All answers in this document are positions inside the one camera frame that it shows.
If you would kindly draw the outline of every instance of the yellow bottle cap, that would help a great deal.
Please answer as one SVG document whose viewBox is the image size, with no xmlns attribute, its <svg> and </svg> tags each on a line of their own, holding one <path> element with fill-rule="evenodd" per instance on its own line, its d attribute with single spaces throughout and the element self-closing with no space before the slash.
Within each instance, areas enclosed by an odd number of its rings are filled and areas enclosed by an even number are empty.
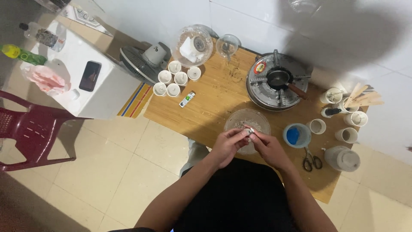
<svg viewBox="0 0 412 232">
<path fill-rule="evenodd" d="M 3 45 L 1 51 L 10 58 L 17 58 L 20 55 L 20 48 L 13 44 Z"/>
</svg>

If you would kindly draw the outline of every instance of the wooden table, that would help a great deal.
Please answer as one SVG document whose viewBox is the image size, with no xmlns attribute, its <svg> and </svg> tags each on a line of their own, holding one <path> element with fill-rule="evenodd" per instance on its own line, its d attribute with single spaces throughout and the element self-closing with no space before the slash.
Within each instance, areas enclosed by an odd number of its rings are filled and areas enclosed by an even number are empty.
<svg viewBox="0 0 412 232">
<path fill-rule="evenodd" d="M 278 138 L 312 195 L 324 203 L 329 203 L 340 172 L 325 162 L 324 151 L 321 148 L 352 147 L 352 144 L 335 138 L 336 131 L 349 127 L 343 121 L 344 114 L 332 118 L 322 117 L 320 112 L 326 104 L 319 101 L 319 96 L 325 90 L 311 84 L 307 91 L 309 100 L 302 100 L 287 111 L 271 112 L 258 107 L 248 97 L 245 84 L 246 75 L 255 63 L 255 57 L 256 54 L 239 49 L 232 56 L 232 61 L 228 62 L 213 51 L 210 59 L 200 66 L 202 76 L 198 82 L 189 81 L 188 85 L 182 88 L 180 97 L 153 96 L 144 116 L 208 147 L 213 147 L 217 135 L 223 132 L 225 122 L 232 113 L 240 109 L 255 109 L 268 119 L 272 135 Z M 196 96 L 181 108 L 179 103 L 190 91 L 194 91 Z M 327 128 L 321 135 L 312 134 L 309 149 L 313 155 L 322 159 L 323 168 L 314 168 L 312 172 L 307 172 L 302 167 L 305 149 L 288 146 L 282 134 L 284 128 L 291 123 L 306 124 L 315 118 L 324 120 Z M 236 154 L 236 157 L 266 164 L 258 153 L 249 156 Z"/>
</svg>

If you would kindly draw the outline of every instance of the smartphone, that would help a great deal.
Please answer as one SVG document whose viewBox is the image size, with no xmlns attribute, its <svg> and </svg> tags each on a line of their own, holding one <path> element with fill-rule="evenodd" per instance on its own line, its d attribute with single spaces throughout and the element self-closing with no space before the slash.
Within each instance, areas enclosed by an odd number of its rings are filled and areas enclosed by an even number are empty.
<svg viewBox="0 0 412 232">
<path fill-rule="evenodd" d="M 94 61 L 87 62 L 80 81 L 79 89 L 92 92 L 94 90 L 94 86 L 96 85 L 101 67 L 102 65 L 100 63 Z"/>
</svg>

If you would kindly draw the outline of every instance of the blue wax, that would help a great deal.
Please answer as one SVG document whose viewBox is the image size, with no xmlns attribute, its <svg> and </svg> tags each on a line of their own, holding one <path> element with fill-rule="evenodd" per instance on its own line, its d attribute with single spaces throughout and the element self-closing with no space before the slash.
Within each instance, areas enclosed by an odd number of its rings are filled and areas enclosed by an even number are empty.
<svg viewBox="0 0 412 232">
<path fill-rule="evenodd" d="M 299 139 L 299 131 L 296 127 L 293 127 L 289 129 L 286 132 L 286 138 L 288 139 L 288 142 L 292 145 L 295 145 L 297 143 L 297 140 Z"/>
</svg>

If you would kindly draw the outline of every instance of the person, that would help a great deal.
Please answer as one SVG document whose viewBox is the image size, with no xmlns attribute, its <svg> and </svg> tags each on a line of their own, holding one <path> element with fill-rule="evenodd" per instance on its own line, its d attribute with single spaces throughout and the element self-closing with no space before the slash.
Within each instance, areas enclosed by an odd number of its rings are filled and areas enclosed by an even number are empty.
<svg viewBox="0 0 412 232">
<path fill-rule="evenodd" d="M 248 138 L 279 171 L 284 186 L 267 165 L 234 158 L 249 144 Z M 195 157 L 199 153 L 207 155 Z M 181 178 L 149 204 L 135 228 L 118 231 L 337 231 L 278 140 L 256 129 L 249 136 L 244 128 L 221 133 L 210 153 L 190 140 L 189 162 L 182 170 Z"/>
</svg>

